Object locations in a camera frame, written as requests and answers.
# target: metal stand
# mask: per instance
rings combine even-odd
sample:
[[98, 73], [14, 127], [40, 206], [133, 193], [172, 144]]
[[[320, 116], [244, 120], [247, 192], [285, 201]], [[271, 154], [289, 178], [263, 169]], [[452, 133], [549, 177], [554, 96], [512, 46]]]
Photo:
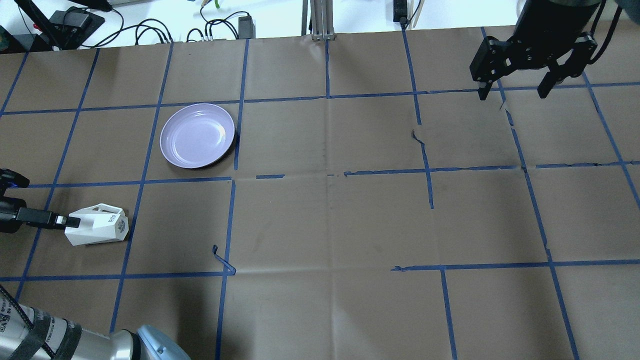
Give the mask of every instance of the metal stand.
[[[333, 0], [309, 1], [311, 2], [311, 38], [314, 41], [333, 40], [335, 38], [335, 33], [333, 32]], [[302, 10], [303, 21], [306, 22], [306, 6], [303, 6]]]

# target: white object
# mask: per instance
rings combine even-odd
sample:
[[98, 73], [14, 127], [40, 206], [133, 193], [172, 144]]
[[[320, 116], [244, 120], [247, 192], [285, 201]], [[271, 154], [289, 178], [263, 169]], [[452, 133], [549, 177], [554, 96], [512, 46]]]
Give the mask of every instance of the white object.
[[65, 228], [71, 245], [122, 241], [129, 232], [129, 220], [124, 210], [107, 204], [97, 204], [69, 214], [80, 218], [79, 227]]
[[213, 104], [186, 106], [160, 134], [164, 158], [177, 167], [198, 168], [220, 159], [234, 141], [236, 127], [226, 110]]
[[138, 336], [147, 348], [147, 357], [151, 360], [191, 360], [178, 344], [151, 325], [142, 325]]

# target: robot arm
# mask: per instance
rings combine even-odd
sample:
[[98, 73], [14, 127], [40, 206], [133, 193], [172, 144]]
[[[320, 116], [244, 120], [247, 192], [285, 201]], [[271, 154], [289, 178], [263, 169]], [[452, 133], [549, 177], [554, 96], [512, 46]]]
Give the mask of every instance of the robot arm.
[[[623, 4], [624, 1], [618, 2], [627, 6], [632, 18], [638, 15], [634, 12], [640, 2]], [[601, 3], [604, 7], [605, 0], [527, 0], [511, 38], [500, 41], [485, 37], [469, 66], [472, 78], [479, 83], [480, 100], [486, 99], [495, 81], [516, 70], [548, 67], [538, 86], [542, 99], [568, 76], [580, 76], [585, 66], [598, 58], [591, 58], [598, 47], [592, 31], [583, 29]], [[620, 11], [621, 8], [616, 12], [610, 33]], [[567, 61], [558, 64], [557, 60], [570, 51]]]
[[0, 169], [0, 233], [15, 233], [22, 224], [43, 229], [79, 227], [80, 219], [64, 217], [52, 211], [27, 208], [22, 199], [5, 197], [7, 188], [26, 188], [29, 179], [7, 168]]

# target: black mount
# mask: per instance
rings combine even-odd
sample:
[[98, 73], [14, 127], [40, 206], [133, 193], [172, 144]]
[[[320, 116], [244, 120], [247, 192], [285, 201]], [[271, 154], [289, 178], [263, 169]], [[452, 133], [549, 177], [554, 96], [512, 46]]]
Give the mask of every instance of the black mount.
[[[15, 0], [15, 2], [42, 31], [44, 40], [49, 45], [57, 46], [61, 50], [77, 49], [104, 23], [103, 17], [75, 6], [71, 6], [65, 12], [56, 11], [48, 19], [33, 3], [33, 0]], [[74, 2], [105, 12], [113, 9], [106, 0]]]

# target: power adapter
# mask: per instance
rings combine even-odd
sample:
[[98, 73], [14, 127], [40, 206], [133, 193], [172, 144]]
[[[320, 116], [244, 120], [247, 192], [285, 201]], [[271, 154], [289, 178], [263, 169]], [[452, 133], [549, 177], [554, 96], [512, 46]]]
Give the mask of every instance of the power adapter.
[[255, 25], [250, 15], [238, 18], [238, 39], [255, 38]]
[[394, 0], [394, 22], [404, 26], [408, 15], [406, 0]]

